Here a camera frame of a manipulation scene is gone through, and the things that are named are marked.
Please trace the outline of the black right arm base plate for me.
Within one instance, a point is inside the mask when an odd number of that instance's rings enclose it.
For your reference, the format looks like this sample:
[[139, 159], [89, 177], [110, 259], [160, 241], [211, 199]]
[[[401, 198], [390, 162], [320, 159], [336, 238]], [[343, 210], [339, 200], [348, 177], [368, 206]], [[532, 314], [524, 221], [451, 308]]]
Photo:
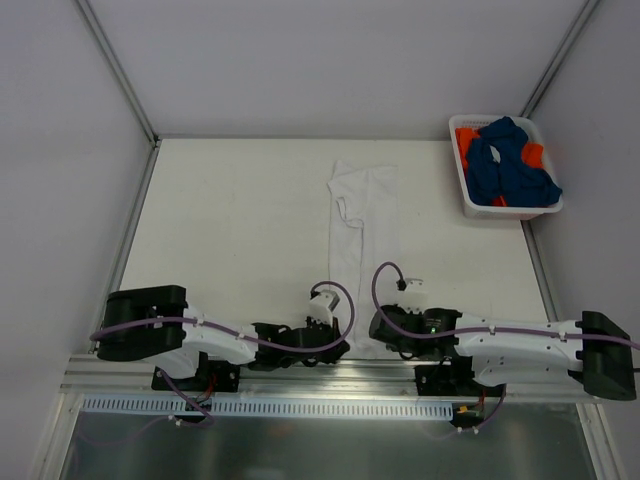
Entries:
[[474, 372], [461, 364], [419, 365], [414, 368], [419, 396], [488, 397], [501, 396], [502, 386], [484, 386], [475, 379]]

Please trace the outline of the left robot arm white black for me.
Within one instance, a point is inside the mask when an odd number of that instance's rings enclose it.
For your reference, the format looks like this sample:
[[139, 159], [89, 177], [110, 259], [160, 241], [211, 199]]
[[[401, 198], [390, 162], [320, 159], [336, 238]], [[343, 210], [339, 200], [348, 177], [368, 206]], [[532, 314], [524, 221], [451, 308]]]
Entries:
[[301, 327], [264, 322], [232, 327], [191, 307], [184, 287], [165, 285], [110, 294], [102, 327], [91, 341], [103, 361], [145, 361], [185, 389], [197, 390], [208, 381], [209, 358], [261, 372], [334, 364], [350, 351], [347, 337], [355, 320], [351, 295], [334, 281], [311, 288]]

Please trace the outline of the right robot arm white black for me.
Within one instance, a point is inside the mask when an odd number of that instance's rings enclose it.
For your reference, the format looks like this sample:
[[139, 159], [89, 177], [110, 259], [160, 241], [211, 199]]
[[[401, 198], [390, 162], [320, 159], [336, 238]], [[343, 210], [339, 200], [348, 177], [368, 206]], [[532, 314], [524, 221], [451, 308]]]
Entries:
[[384, 305], [369, 336], [406, 360], [422, 360], [417, 389], [426, 396], [498, 397], [511, 384], [579, 384], [605, 400], [637, 397], [638, 344], [606, 315], [516, 325], [453, 309], [422, 312]]

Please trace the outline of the white t shirt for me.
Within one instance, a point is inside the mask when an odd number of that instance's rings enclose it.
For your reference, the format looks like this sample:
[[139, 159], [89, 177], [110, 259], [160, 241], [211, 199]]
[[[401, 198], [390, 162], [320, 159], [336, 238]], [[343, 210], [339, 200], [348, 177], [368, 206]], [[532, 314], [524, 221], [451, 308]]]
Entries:
[[356, 169], [338, 161], [327, 183], [330, 196], [329, 277], [352, 295], [356, 320], [347, 337], [349, 359], [391, 359], [394, 353], [369, 337], [376, 313], [371, 280], [382, 263], [400, 257], [398, 169]]

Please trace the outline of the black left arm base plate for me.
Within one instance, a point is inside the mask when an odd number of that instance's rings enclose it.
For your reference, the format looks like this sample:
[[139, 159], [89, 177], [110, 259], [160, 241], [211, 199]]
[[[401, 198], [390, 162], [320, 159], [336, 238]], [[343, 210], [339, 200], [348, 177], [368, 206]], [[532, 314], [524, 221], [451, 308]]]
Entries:
[[240, 367], [225, 361], [204, 361], [193, 377], [172, 378], [173, 384], [183, 392], [236, 393], [240, 380]]

